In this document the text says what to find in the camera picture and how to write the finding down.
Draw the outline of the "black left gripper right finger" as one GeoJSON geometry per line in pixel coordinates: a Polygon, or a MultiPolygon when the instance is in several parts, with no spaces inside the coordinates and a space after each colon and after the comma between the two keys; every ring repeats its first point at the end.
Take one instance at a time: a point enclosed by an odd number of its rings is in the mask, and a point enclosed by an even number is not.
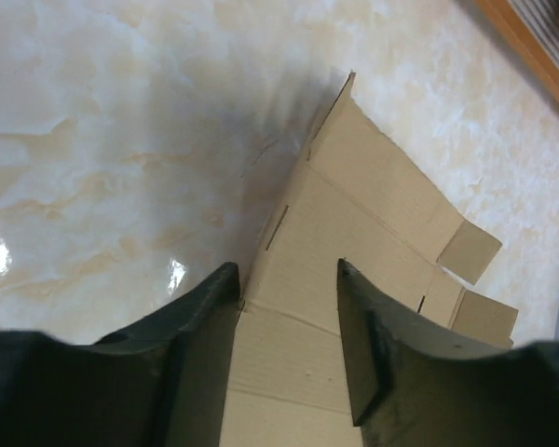
{"type": "Polygon", "coordinates": [[[559,342],[497,348],[379,290],[346,260],[337,307],[366,446],[559,446],[559,342]]]}

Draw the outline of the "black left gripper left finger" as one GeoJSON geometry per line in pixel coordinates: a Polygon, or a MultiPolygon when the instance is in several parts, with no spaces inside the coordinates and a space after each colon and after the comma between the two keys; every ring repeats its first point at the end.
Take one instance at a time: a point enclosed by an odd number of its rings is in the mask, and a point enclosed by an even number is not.
{"type": "Polygon", "coordinates": [[[0,446],[215,446],[240,284],[226,263],[91,345],[0,331],[0,446]]]}

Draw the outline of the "brown cardboard box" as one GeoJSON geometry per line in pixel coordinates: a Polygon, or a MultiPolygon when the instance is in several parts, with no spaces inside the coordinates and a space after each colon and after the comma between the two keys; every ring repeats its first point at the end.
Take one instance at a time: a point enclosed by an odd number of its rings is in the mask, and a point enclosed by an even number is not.
{"type": "Polygon", "coordinates": [[[320,113],[244,294],[220,442],[359,446],[338,320],[346,260],[418,315],[500,348],[515,308],[471,290],[500,250],[353,101],[320,113]]]}

